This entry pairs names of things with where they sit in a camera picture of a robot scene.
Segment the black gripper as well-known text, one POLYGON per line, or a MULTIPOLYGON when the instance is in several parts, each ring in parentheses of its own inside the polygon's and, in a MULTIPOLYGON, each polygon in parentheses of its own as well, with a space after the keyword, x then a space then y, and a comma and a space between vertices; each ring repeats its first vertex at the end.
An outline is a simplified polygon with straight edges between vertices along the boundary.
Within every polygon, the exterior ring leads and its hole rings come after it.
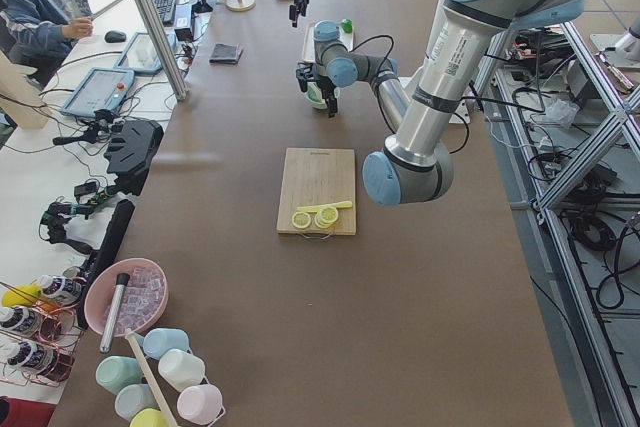
POLYGON ((338 111, 337 98, 339 88, 330 79, 324 77, 319 77, 316 80, 316 85, 319 90, 319 100, 326 104, 328 117, 335 117, 338 111))
POLYGON ((308 4, 309 0, 294 0, 289 6, 289 20, 293 27, 298 26, 299 18, 304 16, 304 4, 308 4))

